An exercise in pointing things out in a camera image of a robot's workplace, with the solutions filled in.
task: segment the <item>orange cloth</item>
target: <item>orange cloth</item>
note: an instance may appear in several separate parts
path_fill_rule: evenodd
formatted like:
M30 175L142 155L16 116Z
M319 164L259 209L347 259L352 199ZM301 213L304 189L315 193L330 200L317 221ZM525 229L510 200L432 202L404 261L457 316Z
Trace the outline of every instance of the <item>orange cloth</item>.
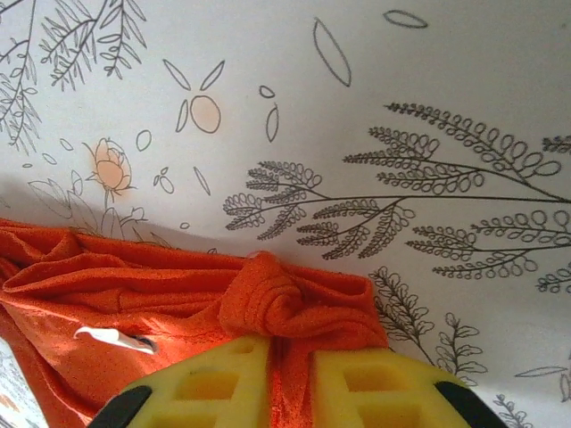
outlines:
M311 423L309 354L387 346L360 276L165 249L0 219L0 336L47 421L85 426L128 383L246 333L276 336L272 425ZM73 334L116 328L155 355Z

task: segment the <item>orange fabric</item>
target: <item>orange fabric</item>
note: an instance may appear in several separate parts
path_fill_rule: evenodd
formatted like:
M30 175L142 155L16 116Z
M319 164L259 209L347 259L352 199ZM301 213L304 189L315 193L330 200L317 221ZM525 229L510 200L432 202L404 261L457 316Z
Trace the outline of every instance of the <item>orange fabric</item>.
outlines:
M387 346L360 276L128 243L0 219L0 336L50 426L83 427L128 383L246 333L275 336L272 425L309 427L309 355ZM144 335L159 352L81 326Z

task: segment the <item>rectangular hole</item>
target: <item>rectangular hole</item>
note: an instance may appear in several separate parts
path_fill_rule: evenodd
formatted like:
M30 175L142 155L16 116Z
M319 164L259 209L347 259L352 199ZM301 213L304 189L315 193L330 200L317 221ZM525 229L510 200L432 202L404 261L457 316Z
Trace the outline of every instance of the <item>rectangular hole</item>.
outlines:
M214 415L161 415L149 428L214 428L215 424Z
M424 428L420 406L413 403L392 404L390 407L375 405L359 407L363 428Z
M393 369L382 366L359 366L343 372L350 392L402 391L405 381Z
M237 383L235 373L194 372L178 386L175 399L231 399Z

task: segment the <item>flower drawing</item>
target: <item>flower drawing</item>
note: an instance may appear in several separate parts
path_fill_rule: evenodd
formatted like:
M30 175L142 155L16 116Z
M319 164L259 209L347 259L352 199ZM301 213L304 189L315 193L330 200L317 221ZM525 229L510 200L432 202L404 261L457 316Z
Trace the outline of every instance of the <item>flower drawing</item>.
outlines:
M96 180L105 189L105 206L109 195L114 195L131 187L131 166L120 145L108 138L99 140L95 152L89 149L95 161L95 171L88 180Z

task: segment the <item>yellow plastic object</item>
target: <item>yellow plastic object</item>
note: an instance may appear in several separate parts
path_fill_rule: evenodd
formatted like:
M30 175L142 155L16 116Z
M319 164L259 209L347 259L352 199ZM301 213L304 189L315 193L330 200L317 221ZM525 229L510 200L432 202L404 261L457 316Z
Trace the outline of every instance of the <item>yellow plastic object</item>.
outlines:
M267 428L269 338L244 336L150 374L152 395L128 428Z
M455 376L390 350L314 354L315 428L469 428L434 384Z

